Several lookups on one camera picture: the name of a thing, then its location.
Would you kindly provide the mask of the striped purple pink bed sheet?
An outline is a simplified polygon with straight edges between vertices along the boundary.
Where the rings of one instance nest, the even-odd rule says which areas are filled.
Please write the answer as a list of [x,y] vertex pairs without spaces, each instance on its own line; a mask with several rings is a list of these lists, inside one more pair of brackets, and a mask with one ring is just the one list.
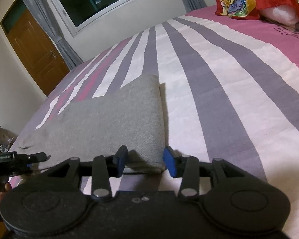
[[142,74],[159,77],[165,138],[202,161],[223,158],[282,190],[284,232],[299,238],[299,31],[196,10],[141,31],[77,66],[13,145],[43,131],[76,101]]

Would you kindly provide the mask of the white pillow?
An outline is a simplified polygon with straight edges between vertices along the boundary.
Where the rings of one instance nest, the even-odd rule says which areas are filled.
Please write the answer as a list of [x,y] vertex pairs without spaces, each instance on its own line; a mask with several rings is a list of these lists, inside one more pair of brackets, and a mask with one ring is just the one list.
[[296,10],[289,5],[279,5],[268,9],[260,10],[260,14],[265,18],[282,25],[293,25],[299,22]]

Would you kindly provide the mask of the grey knitted pants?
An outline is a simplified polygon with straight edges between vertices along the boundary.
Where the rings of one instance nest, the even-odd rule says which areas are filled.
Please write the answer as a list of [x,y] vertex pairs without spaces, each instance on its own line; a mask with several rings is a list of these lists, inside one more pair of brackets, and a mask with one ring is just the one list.
[[88,162],[114,155],[121,146],[128,148],[125,173],[165,170],[164,114],[156,75],[141,75],[112,94],[70,103],[42,127],[20,135],[13,149],[46,153],[47,161],[38,164],[45,170],[72,157]]

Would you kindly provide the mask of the wooden shelf unit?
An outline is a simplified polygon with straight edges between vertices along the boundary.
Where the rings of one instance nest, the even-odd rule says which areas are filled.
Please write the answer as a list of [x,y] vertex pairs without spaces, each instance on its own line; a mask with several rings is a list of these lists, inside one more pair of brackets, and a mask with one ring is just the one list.
[[11,149],[16,138],[16,134],[0,126],[0,154],[7,153]]

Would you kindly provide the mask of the brown wooden door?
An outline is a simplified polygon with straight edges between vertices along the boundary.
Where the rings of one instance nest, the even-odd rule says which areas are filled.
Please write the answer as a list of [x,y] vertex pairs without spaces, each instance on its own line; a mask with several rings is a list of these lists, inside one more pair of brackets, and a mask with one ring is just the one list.
[[48,96],[70,72],[59,51],[22,0],[15,0],[1,27],[27,72]]

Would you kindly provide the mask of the grey curtain left of window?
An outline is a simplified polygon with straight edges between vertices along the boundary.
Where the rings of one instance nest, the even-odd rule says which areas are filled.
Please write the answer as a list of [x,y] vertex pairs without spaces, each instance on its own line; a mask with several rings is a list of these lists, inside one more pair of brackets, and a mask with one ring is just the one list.
[[43,31],[53,40],[67,67],[73,70],[82,64],[82,59],[64,38],[47,0],[23,0],[23,2]]

